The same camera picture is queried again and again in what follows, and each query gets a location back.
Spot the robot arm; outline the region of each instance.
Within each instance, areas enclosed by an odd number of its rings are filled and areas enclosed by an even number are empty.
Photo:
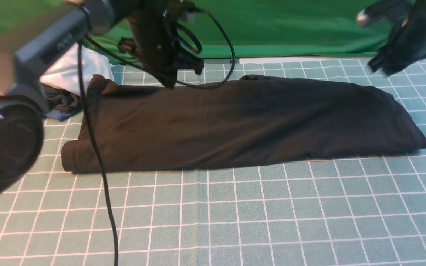
[[[426,0],[414,5],[406,0],[381,0],[357,17],[361,27],[370,27],[387,18],[393,22],[387,44],[368,63],[372,71],[382,69],[391,76],[426,58]]]
[[[44,140],[41,113],[48,111],[40,76],[90,33],[106,34],[127,18],[134,40],[125,49],[166,87],[179,69],[203,69],[203,60],[180,41],[178,19],[193,3],[183,0],[85,0],[51,10],[0,37],[0,193],[34,164]]]

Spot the white grid line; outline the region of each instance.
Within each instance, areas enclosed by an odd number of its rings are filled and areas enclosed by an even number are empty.
[[[234,207],[236,209],[236,223],[237,223],[237,227],[238,227],[238,242],[240,245],[240,264],[241,266],[244,266],[244,262],[242,259],[242,242],[241,242],[241,228],[240,228],[240,213],[238,210],[238,193],[236,191],[236,174],[234,173],[235,170],[233,168],[233,188],[234,188]]]
[[[67,121],[67,124],[65,125],[64,131],[62,132],[62,138],[64,138],[64,136],[65,136],[65,132],[67,131],[68,125],[70,124],[70,120],[71,120],[71,117],[69,118],[69,120]],[[59,154],[61,152],[61,148],[62,148],[62,140],[59,143],[59,147],[57,149],[57,154]],[[49,188],[50,179],[52,178],[52,174],[53,174],[53,170],[55,169],[56,162],[57,162],[57,158],[54,158],[54,163],[52,165],[52,171],[49,174],[49,179],[47,180],[47,184],[46,184],[44,192],[42,194],[42,198],[41,198],[40,203],[39,203],[39,209],[38,209],[39,211],[37,212],[35,219],[34,219],[34,223],[32,224],[31,233],[29,234],[29,238],[27,240],[27,244],[26,244],[26,247],[24,249],[24,255],[27,254],[27,250],[29,249],[29,244],[30,244],[31,239],[32,239],[32,234],[34,233],[34,229],[35,229],[36,224],[37,224],[37,219],[39,218],[39,214],[41,213],[40,210],[42,209],[42,203],[44,202],[44,198],[46,196],[47,189]]]
[[[307,78],[307,74],[305,72],[305,69],[303,70],[303,74],[305,75],[305,78]],[[320,205],[321,215],[323,217],[325,217],[325,212],[323,210],[323,204],[321,204],[321,197],[320,197],[320,193],[318,192],[317,182],[315,180],[315,175],[313,175],[313,169],[311,167],[311,163],[310,163],[310,160],[308,158],[307,158],[307,163],[308,163],[308,167],[310,168],[310,173],[311,173],[311,179],[313,181],[313,186],[315,187],[315,191],[316,191],[316,193],[318,195],[318,204]],[[331,239],[331,234],[330,234],[330,230],[328,228],[328,223],[327,223],[326,219],[325,219],[325,227],[327,229],[328,238]],[[331,242],[331,250],[333,251],[333,257],[335,259],[335,263],[336,263],[336,265],[338,265],[338,257],[336,256],[335,246],[333,245],[333,242]]]
[[[151,239],[152,239],[152,229],[154,228],[152,226],[152,222],[154,221],[154,204],[155,204],[155,197],[156,197],[156,185],[157,185],[157,175],[158,172],[155,171],[155,179],[154,179],[154,192],[152,195],[152,210],[151,210],[151,225],[149,226],[149,242],[147,244],[147,259],[146,259],[146,266],[149,266],[149,255],[151,254]]]
[[[284,168],[285,179],[287,180],[287,168],[285,168],[285,163],[282,164],[282,167]],[[305,259],[305,251],[303,250],[303,242],[302,242],[301,234],[300,234],[300,230],[299,230],[299,223],[298,223],[298,219],[297,219],[297,214],[295,213],[294,200],[292,198],[292,192],[290,190],[289,181],[286,181],[286,182],[287,182],[287,190],[289,190],[290,203],[292,204],[292,213],[294,214],[295,228],[297,230],[297,236],[298,236],[299,242],[300,242],[300,250],[302,252],[303,264],[304,264],[304,266],[307,266],[307,260]]]
[[[96,198],[96,205],[95,205],[96,207],[98,207],[99,198],[101,196],[101,190],[103,189],[103,180],[99,180],[99,182],[100,182],[100,184],[99,184],[99,188],[98,188],[98,196]],[[91,235],[93,233],[93,226],[95,225],[97,212],[98,212],[98,210],[94,211],[93,217],[91,218],[91,226],[90,226],[90,230],[88,231],[89,235],[88,235],[87,249],[85,251],[85,256],[83,257],[83,265],[85,265],[86,262],[87,262],[87,256],[88,256],[88,252],[89,252],[89,249],[90,249]]]
[[[257,167],[257,171],[259,173],[259,180],[262,181],[261,168],[259,166]],[[261,194],[262,194],[262,207],[264,208],[264,216],[266,218],[267,238],[269,239],[269,247],[270,247],[270,254],[271,254],[271,259],[272,259],[272,266],[275,266],[274,251],[272,250],[271,231],[269,229],[269,218],[267,216],[267,207],[266,207],[266,201],[265,201],[265,197],[264,197],[264,187],[262,186],[262,182],[259,182],[259,184],[260,184],[260,187],[261,187]]]
[[[333,160],[333,164],[335,166],[336,173],[338,174],[338,179],[339,179],[339,182],[341,184],[341,189],[343,189],[343,193],[345,194],[346,203],[348,204],[348,208],[349,208],[351,217],[353,217],[353,224],[355,225],[356,232],[358,233],[358,236],[359,236],[359,239],[360,239],[362,252],[364,253],[366,262],[369,264],[369,258],[367,256],[367,252],[366,252],[366,249],[365,249],[365,246],[364,246],[364,242],[362,241],[362,236],[361,236],[361,233],[360,233],[360,231],[358,229],[358,225],[356,223],[356,218],[354,217],[355,215],[353,213],[353,209],[351,208],[351,204],[349,202],[349,198],[348,198],[348,194],[347,194],[346,189],[345,189],[345,185],[343,184],[343,180],[341,179],[341,174],[340,174],[340,172],[338,170],[338,166],[336,165],[336,160]]]
[[[210,171],[206,170],[206,199],[208,201],[208,265],[212,266],[212,229],[210,219]]]
[[[365,168],[364,168],[364,166],[363,166],[363,164],[362,164],[362,161],[361,161],[360,157],[358,157],[358,160],[359,160],[359,164],[360,164],[360,166],[361,166],[361,168],[362,168],[362,172],[365,174],[365,178],[366,178],[367,185],[369,186],[369,189],[371,190],[372,198],[374,199],[374,204],[376,204],[376,206],[377,206],[377,210],[379,211],[379,216],[380,216],[380,218],[381,218],[381,221],[382,221],[382,223],[384,224],[384,228],[386,229],[387,234],[389,235],[389,237],[391,237],[391,236],[392,236],[392,234],[391,234],[391,232],[389,231],[389,228],[387,227],[387,224],[386,224],[386,222],[385,222],[385,220],[384,220],[384,216],[382,215],[381,207],[379,206],[379,204],[378,204],[378,202],[377,202],[377,198],[376,198],[376,195],[375,195],[375,193],[374,193],[374,189],[372,188],[371,183],[369,182],[369,178],[368,178],[368,176],[367,176],[367,174],[366,174]],[[396,256],[397,260],[399,261],[400,266],[402,266],[402,261],[401,261],[401,260],[400,260],[400,258],[399,258],[399,254],[397,253],[397,249],[395,248],[395,244],[394,244],[394,241],[392,240],[392,238],[390,238],[390,244],[392,245],[392,249],[393,249],[393,251],[394,251],[394,254],[395,254],[395,256]]]
[[[61,231],[59,233],[59,239],[57,240],[57,245],[55,246],[55,251],[54,253],[57,254],[58,250],[59,250],[59,246],[60,246],[60,241],[62,239],[62,233],[64,232],[64,227],[65,227],[65,221],[67,220],[67,216],[68,216],[68,212],[70,210],[70,204],[71,204],[71,199],[73,197],[73,192],[74,192],[74,188],[75,188],[75,184],[77,183],[77,177],[78,175],[75,176],[75,180],[73,180],[73,186],[72,186],[72,191],[70,192],[70,197],[68,198],[68,203],[67,203],[67,210],[65,211],[64,214],[64,220],[62,221],[62,226],[61,226]],[[55,263],[55,257],[52,258],[52,262],[51,262],[51,266],[54,266]]]
[[[180,176],[180,225],[179,225],[179,249],[182,248],[182,203],[183,203],[183,170]],[[179,257],[178,257],[178,266],[180,266],[180,251],[179,251]]]

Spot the fabric fold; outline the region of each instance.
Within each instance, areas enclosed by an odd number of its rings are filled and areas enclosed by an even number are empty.
[[[246,75],[215,90],[120,86],[95,75],[88,109],[108,172],[230,168],[426,148],[409,113],[373,86]],[[83,120],[66,171],[99,172]]]

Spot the cutting mat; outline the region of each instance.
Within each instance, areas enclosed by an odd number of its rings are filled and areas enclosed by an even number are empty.
[[[377,86],[426,135],[426,60],[386,79],[366,60],[240,64],[244,74]],[[204,83],[229,64],[207,64]],[[158,85],[115,66],[115,81]],[[47,120],[34,168],[0,196],[0,266],[106,266],[113,244],[100,175],[73,175],[60,150],[81,115]],[[426,150],[212,171],[108,175],[121,266],[426,265]]]

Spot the grid mat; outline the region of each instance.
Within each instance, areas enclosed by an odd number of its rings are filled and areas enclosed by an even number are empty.
[[[386,79],[366,60],[238,65],[244,74],[325,79],[393,94],[426,135],[426,60]],[[224,78],[207,64],[197,78]],[[158,85],[124,66],[115,80]],[[34,168],[0,196],[0,266],[106,266],[113,244],[100,175],[61,166],[81,115],[47,120]],[[412,156],[308,160],[212,171],[108,175],[120,265],[426,265],[426,150]]]

